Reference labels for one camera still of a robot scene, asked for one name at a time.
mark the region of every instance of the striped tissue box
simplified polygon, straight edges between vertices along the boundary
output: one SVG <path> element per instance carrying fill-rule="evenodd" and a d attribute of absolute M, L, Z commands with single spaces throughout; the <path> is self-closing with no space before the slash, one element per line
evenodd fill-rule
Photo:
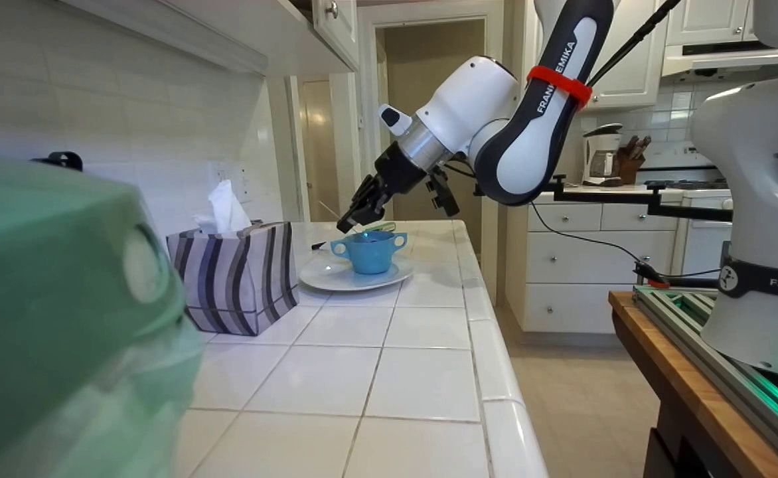
<path fill-rule="evenodd" d="M 262 222 L 234 238 L 183 230 L 166 235 L 183 280 L 186 315 L 202 332 L 258 336 L 296 304 L 292 226 Z"/>

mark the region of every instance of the white cabinet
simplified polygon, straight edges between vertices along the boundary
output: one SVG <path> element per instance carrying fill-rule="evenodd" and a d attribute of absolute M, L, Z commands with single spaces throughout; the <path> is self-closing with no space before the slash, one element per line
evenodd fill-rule
<path fill-rule="evenodd" d="M 357 63 L 355 0 L 63 0 L 231 71 L 325 75 Z"/>
<path fill-rule="evenodd" d="M 669 44 L 752 39 L 752 0 L 683 0 L 669 21 Z"/>
<path fill-rule="evenodd" d="M 676 218 L 645 214 L 645 203 L 536 202 L 566 233 L 627 246 L 656 271 L 672 271 Z M 619 248 L 548 233 L 529 210 L 523 332 L 610 335 L 608 292 L 629 290 L 635 260 Z"/>
<path fill-rule="evenodd" d="M 685 197 L 683 203 L 702 210 L 732 210 L 732 199 L 728 191 L 713 191 L 708 197 Z M 721 262 L 725 243 L 729 241 L 729 230 L 732 222 L 680 219 L 673 274 L 697 274 L 696 278 L 716 278 L 716 268 Z"/>
<path fill-rule="evenodd" d="M 620 0 L 599 51 L 594 71 L 632 36 L 661 0 Z M 624 109 L 656 100 L 664 60 L 667 21 L 657 23 L 629 55 L 596 84 L 586 109 Z"/>
<path fill-rule="evenodd" d="M 355 0 L 309 0 L 313 32 L 347 63 L 357 65 Z"/>

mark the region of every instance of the countertop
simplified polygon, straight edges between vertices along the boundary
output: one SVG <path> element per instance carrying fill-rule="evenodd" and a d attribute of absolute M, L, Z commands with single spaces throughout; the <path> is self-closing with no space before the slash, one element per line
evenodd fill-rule
<path fill-rule="evenodd" d="M 398 230 L 402 283 L 303 290 L 259 336 L 203 336 L 174 476 L 546 476 L 463 226 Z M 296 226 L 296 262 L 333 235 Z"/>
<path fill-rule="evenodd" d="M 651 194 L 647 185 L 632 183 L 632 185 L 566 185 L 571 194 Z M 683 199 L 697 199 L 697 197 L 713 197 L 728 199 L 729 187 L 661 187 L 661 197 L 683 197 Z"/>

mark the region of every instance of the blue mug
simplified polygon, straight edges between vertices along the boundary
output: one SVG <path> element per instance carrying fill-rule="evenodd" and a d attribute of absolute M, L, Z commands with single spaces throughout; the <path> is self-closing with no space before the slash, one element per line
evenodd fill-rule
<path fill-rule="evenodd" d="M 353 271 L 360 275 L 376 275 L 389 268 L 392 252 L 405 246 L 405 241 L 405 233 L 392 233 L 382 229 L 360 230 L 331 241 L 331 254 L 347 256 L 353 262 Z"/>

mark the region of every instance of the saucer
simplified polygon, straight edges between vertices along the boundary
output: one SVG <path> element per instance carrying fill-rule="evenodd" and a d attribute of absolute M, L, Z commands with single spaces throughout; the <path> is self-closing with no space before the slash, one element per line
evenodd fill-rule
<path fill-rule="evenodd" d="M 313 290 L 325 292 L 363 292 L 398 283 L 412 275 L 412 264 L 402 260 L 392 260 L 392 264 L 378 275 L 360 275 L 345 260 L 323 260 L 323 262 L 305 262 L 300 268 L 300 280 Z"/>

